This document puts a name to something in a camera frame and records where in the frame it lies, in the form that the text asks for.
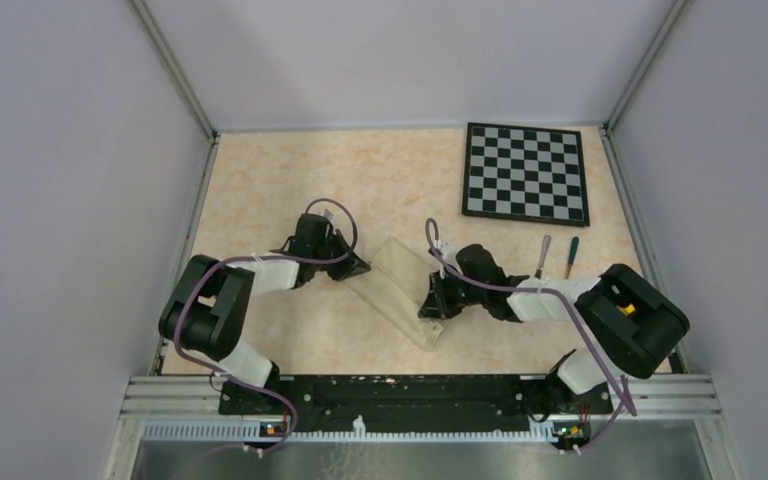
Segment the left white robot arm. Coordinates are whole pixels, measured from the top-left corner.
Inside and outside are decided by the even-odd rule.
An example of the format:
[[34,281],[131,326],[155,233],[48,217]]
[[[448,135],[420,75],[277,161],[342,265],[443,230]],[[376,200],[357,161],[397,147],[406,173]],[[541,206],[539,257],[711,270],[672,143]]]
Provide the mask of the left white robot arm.
[[298,289],[323,271],[341,282],[366,274],[371,265],[331,220],[304,213],[295,232],[278,249],[223,264],[206,255],[192,257],[158,321],[159,334],[189,356],[245,383],[243,401],[257,413],[279,404],[280,369],[243,338],[254,296]]

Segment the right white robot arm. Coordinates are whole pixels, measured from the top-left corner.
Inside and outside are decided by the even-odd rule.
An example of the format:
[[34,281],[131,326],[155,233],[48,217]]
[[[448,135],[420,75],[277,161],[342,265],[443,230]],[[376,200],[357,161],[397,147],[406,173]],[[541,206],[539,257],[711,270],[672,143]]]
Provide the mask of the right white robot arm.
[[480,306],[500,321],[569,321],[578,329],[584,348],[547,376],[547,400],[560,412],[574,411],[610,378],[650,378],[690,330],[684,312],[625,264],[593,279],[547,280],[506,274],[480,244],[455,250],[435,241],[429,252],[440,269],[420,317],[451,319]]

